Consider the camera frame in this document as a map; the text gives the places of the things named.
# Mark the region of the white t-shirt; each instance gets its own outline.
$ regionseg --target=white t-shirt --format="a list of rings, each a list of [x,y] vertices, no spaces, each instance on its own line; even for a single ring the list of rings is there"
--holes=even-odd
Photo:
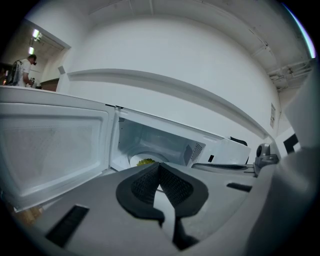
[[[19,70],[19,79],[16,86],[26,87],[26,83],[24,82],[24,73],[30,72],[31,63],[26,58],[21,60],[22,64]]]

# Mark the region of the man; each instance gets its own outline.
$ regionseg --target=man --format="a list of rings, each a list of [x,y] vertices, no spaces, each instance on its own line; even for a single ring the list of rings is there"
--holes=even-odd
[[[20,68],[18,70],[18,83],[16,86],[26,87],[27,84],[32,85],[34,82],[29,80],[29,72],[31,65],[36,65],[37,56],[31,54],[28,58],[18,60],[20,62]]]

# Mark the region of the black rectangular slot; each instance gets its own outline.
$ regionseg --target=black rectangular slot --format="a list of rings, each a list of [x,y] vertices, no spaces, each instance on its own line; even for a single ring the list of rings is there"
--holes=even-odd
[[[235,190],[240,190],[240,191],[244,191],[244,192],[250,192],[252,189],[252,186],[249,185],[243,185],[243,184],[239,184],[239,183],[229,183],[228,185],[226,185],[228,188],[231,189],[235,189]]]
[[[86,207],[75,205],[45,237],[63,248],[88,211]]]
[[[211,163],[214,157],[215,157],[214,155],[210,155],[208,162]]]

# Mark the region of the wall vent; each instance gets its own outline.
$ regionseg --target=wall vent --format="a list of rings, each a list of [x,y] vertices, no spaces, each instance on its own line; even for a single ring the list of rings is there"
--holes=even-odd
[[[195,145],[194,150],[192,152],[191,160],[195,164],[198,161],[199,155],[202,151],[202,146],[198,143]]]

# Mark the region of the ceiling light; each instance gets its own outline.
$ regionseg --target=ceiling light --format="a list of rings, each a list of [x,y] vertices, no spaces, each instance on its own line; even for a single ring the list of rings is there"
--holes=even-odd
[[[34,38],[37,38],[38,35],[39,35],[39,30],[36,30],[36,29],[35,29],[35,30],[33,31],[32,36],[33,36]]]
[[[288,7],[286,7],[286,5],[284,3],[282,3],[283,6],[288,10],[288,12],[291,14],[291,16],[294,18],[296,24],[298,25],[299,29],[301,30],[301,33],[303,35],[303,38],[305,40],[305,43],[308,47],[309,53],[311,58],[315,58],[316,57],[316,49],[315,46],[310,38],[310,36],[308,35],[307,31],[305,30],[305,28],[302,26],[302,24],[300,23],[300,21],[296,18],[296,16],[289,10]]]
[[[33,47],[29,47],[29,54],[34,54],[35,49]]]

